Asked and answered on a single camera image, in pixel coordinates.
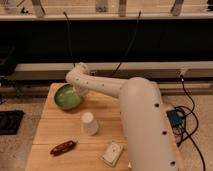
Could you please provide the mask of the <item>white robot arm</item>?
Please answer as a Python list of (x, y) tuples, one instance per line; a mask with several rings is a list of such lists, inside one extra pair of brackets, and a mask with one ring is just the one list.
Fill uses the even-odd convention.
[(119, 99), (131, 171), (180, 171), (158, 86), (142, 77), (91, 76), (85, 63), (65, 77), (77, 92), (97, 91)]

